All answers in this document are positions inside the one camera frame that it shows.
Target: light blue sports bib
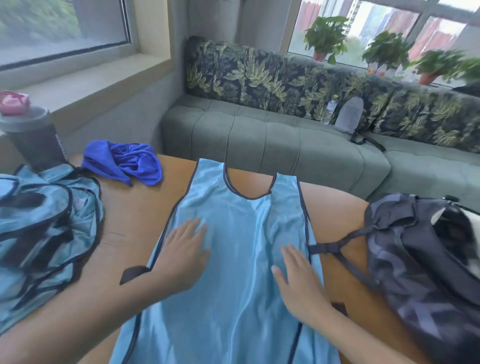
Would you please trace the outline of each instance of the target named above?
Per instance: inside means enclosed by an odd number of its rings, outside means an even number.
[[[266,194],[248,198],[223,163],[200,159],[148,267],[170,232],[197,217],[211,249],[204,274],[127,321],[110,364],[340,364],[338,351],[287,311],[270,270],[287,276],[280,246],[308,256],[315,244],[298,179],[277,174]],[[308,258],[323,282],[319,256]]]

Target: green plant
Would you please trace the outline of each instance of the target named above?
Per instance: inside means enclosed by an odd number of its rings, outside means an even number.
[[[378,62],[378,67],[386,64],[388,70],[398,68],[400,65],[405,69],[410,64],[408,51],[414,44],[415,41],[405,40],[402,33],[385,31],[377,35],[375,40],[369,44],[362,59],[368,64]]]
[[[419,74],[429,73],[433,76],[443,76],[446,81],[455,78],[461,72],[464,54],[459,50],[429,50],[410,65],[416,65]]]
[[[469,58],[460,65],[460,78],[467,83],[480,80],[480,58]]]
[[[328,63],[335,64],[335,55],[347,50],[345,39],[347,31],[345,23],[348,19],[344,16],[318,17],[312,27],[306,30],[304,43],[306,50],[315,49],[317,53],[330,54]]]

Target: blue microfiber towel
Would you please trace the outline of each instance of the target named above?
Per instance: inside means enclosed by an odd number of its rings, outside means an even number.
[[[162,181],[162,166],[152,146],[148,144],[116,144],[96,140],[86,146],[82,167],[127,186],[132,182],[127,174],[148,186]]]

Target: gray lid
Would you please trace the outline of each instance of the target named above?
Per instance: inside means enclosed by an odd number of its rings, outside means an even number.
[[[6,133],[21,133],[41,129],[50,124],[49,112],[41,106],[32,105],[23,115],[0,115],[0,130]]]

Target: wooden table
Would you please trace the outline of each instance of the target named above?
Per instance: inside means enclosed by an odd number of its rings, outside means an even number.
[[[185,193],[195,168],[195,162],[189,160],[167,156],[159,156],[159,159],[164,180],[155,187],[147,187],[137,181],[133,182],[133,187],[127,187],[120,182],[99,178],[105,209],[103,237],[86,263],[80,280],[5,335],[21,335],[23,330],[48,322],[49,317],[59,310],[74,312],[82,297],[104,294],[111,287],[118,286],[124,269],[148,262],[170,211]],[[81,156],[72,158],[75,165],[80,165],[81,161]],[[272,181],[271,176],[241,170],[229,170],[229,175],[232,184],[248,197],[264,194]],[[339,240],[363,226],[365,201],[342,191],[309,183],[302,183],[301,188],[317,242]],[[364,238],[353,240],[343,252],[367,273]],[[353,321],[392,348],[418,364],[429,363],[380,295],[365,288],[333,256],[324,255],[321,260],[325,289],[333,302],[344,303]],[[80,363],[107,364],[118,334],[119,330]],[[342,357],[342,363],[348,363],[348,360]]]

